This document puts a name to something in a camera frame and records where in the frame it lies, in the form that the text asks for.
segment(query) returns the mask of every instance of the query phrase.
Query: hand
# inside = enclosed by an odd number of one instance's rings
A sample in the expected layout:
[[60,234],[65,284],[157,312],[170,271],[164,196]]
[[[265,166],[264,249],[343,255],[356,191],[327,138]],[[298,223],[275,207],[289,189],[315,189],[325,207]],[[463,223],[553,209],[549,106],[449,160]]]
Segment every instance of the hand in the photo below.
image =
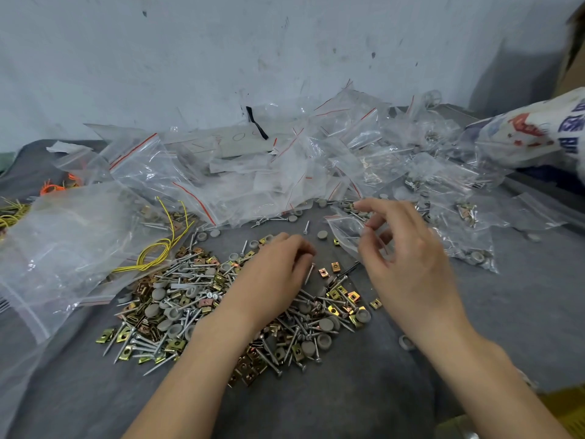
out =
[[314,255],[315,248],[301,236],[280,233],[246,262],[218,310],[244,317],[252,332],[260,331],[289,307]]
[[[414,206],[367,198],[354,207],[375,212],[362,233],[359,252],[384,308],[406,335],[425,352],[436,336],[473,330],[443,246]],[[390,228],[380,238],[384,243],[394,239],[390,261],[380,256],[381,246],[374,233],[386,222]]]

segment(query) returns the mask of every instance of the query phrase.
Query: cardboard box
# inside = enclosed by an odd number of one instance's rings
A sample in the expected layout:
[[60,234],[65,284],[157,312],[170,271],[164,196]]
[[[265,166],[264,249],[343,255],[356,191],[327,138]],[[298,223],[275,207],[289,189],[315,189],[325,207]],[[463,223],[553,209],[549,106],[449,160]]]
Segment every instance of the cardboard box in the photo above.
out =
[[569,42],[560,68],[554,97],[585,86],[585,3],[571,15]]

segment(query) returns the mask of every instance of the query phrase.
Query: forearm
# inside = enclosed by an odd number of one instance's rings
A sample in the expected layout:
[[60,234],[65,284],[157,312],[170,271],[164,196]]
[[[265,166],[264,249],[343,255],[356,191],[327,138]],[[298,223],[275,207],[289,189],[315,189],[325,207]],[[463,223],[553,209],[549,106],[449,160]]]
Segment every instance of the forearm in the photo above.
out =
[[481,438],[569,438],[505,352],[471,327],[440,336],[427,355]]
[[125,439],[209,437],[229,377],[251,336],[243,321],[219,308],[203,318]]

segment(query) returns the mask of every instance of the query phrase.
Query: black tape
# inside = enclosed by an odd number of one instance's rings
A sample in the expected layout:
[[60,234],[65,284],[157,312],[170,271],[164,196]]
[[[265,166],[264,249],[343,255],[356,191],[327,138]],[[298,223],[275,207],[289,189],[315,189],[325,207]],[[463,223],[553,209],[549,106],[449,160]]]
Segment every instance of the black tape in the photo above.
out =
[[248,120],[250,120],[253,124],[256,125],[258,131],[260,131],[260,135],[265,139],[268,140],[268,134],[264,132],[264,129],[260,127],[258,123],[254,121],[254,116],[252,115],[252,108],[250,106],[246,106],[246,111],[248,112]]

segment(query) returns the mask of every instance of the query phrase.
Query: left hand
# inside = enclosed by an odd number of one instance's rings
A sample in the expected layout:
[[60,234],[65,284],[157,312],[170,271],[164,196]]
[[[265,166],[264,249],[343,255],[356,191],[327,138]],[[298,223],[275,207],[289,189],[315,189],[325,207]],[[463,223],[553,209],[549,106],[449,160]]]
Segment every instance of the left hand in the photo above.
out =
[[243,318],[246,328],[260,331],[296,297],[315,252],[303,237],[280,233],[246,262],[217,310]]

